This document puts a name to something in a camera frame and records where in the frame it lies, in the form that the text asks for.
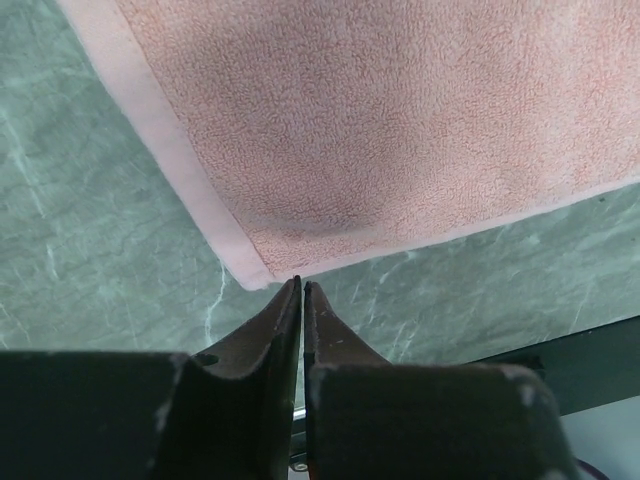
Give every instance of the towel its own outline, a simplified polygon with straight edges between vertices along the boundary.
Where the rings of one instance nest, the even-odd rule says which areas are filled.
[[[247,289],[640,179],[638,0],[59,0]]]

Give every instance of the green marble surface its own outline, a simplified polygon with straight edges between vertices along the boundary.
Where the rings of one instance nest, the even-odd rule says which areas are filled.
[[[260,310],[208,248],[52,0],[0,2],[0,348],[198,351]],[[319,275],[396,362],[640,314],[640,186]]]

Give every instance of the pink towel border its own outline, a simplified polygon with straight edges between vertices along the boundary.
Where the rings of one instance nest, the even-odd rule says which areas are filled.
[[[444,235],[420,239],[399,247],[371,249],[274,275],[207,180],[207,174],[182,124],[147,64],[144,52],[117,4],[113,0],[58,0],[58,3],[82,42],[103,85],[151,151],[210,247],[247,290],[264,288],[274,281],[283,282],[293,275],[315,275],[372,257],[443,243],[533,215],[548,213],[640,181],[640,175],[632,175],[623,182],[598,185],[553,205],[467,225]],[[173,161],[175,158],[181,158],[182,162]]]

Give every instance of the gray surface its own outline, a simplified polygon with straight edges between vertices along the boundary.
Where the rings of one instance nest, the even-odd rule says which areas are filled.
[[[195,352],[256,313],[49,1],[0,4],[0,348]],[[399,362],[454,363],[640,314],[640,186],[320,275]]]

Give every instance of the metal screw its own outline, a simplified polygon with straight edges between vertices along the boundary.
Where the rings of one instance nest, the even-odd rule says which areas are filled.
[[[294,472],[306,472],[308,470],[308,467],[306,463],[300,462],[300,463],[294,463],[291,469]]]

